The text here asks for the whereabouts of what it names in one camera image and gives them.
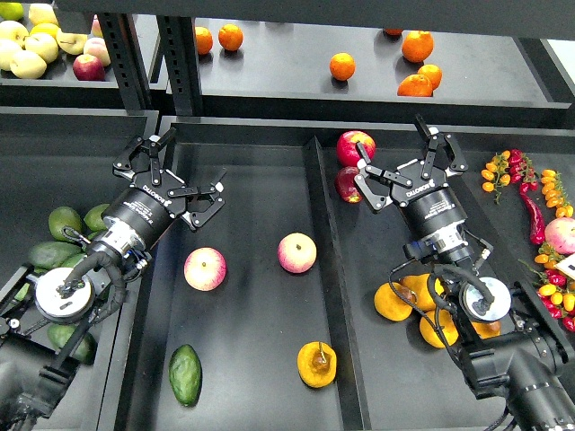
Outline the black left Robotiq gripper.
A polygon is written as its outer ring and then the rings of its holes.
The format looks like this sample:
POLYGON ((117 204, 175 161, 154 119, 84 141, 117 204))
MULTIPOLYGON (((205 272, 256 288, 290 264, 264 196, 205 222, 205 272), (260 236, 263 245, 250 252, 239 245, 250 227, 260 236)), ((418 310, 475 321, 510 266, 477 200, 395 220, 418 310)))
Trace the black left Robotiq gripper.
POLYGON ((175 219, 197 231, 224 206, 225 168, 199 186, 189 186, 162 169, 160 153, 175 136, 175 128, 147 139, 136 136, 112 163, 115 176, 132 181, 102 213, 107 227, 102 240, 112 249, 149 251, 175 219))

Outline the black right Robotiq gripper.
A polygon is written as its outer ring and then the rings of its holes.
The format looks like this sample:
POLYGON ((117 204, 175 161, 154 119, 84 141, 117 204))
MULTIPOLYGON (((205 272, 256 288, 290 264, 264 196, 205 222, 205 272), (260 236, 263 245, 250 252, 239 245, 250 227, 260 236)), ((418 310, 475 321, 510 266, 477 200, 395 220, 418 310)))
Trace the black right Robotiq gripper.
POLYGON ((396 172, 372 164, 367 148, 356 143, 358 173, 354 184, 374 213, 392 204, 415 238, 436 251, 453 251, 466 245, 460 225, 467 215, 447 177, 462 175, 468 163, 451 133, 431 128, 420 114, 414 125, 425 144, 423 163, 406 163, 396 172))

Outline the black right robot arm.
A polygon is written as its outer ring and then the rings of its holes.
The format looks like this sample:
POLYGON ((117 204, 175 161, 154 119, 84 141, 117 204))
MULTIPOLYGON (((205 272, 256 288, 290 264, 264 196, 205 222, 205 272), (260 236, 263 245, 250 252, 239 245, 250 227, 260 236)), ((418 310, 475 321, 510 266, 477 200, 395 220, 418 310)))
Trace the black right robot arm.
POLYGON ((436 312, 458 333, 447 352, 473 395, 504 399, 505 417, 523 430, 573 429, 574 403, 559 379, 574 360, 571 343, 532 289, 480 275, 492 247, 473 251, 478 237, 466 228, 466 212, 448 183, 467 162, 454 136, 422 118, 414 123, 423 155, 393 170, 376 167, 356 143, 360 195, 374 212, 399 208, 413 234, 405 256, 429 268, 436 312))

